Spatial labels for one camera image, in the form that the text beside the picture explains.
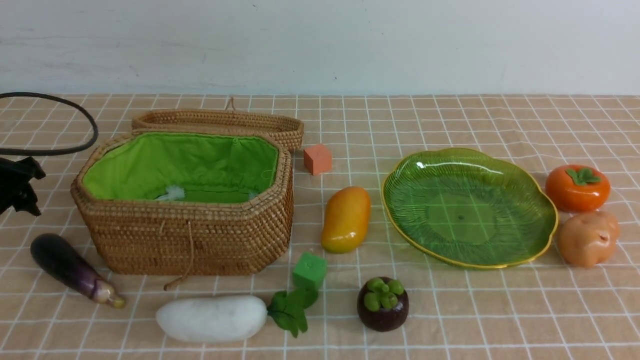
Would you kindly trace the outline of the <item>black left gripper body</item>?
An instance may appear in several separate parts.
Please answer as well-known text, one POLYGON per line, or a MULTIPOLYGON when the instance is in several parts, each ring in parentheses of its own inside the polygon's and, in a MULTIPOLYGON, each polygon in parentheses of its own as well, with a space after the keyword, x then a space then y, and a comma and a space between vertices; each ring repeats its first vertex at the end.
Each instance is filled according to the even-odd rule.
POLYGON ((7 158, 0 159, 0 213, 4 214, 10 207, 16 212, 28 212, 35 217, 41 215, 35 193, 30 180, 41 180, 46 177, 41 164, 33 158, 26 157, 18 161, 7 158))

